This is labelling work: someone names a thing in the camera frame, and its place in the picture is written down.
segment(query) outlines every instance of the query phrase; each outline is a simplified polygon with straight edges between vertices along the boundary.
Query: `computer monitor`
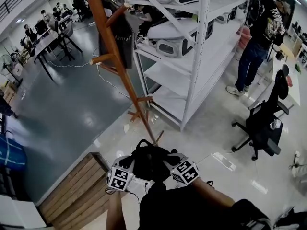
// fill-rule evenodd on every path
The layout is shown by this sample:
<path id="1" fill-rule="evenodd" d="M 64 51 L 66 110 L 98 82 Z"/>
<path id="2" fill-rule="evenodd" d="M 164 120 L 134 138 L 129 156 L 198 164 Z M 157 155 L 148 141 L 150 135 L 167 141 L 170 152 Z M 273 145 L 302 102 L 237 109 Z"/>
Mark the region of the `computer monitor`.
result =
<path id="1" fill-rule="evenodd" d="M 43 20 L 40 20 L 34 27 L 37 33 L 40 35 L 42 35 L 45 31 L 48 30 L 47 25 Z"/>

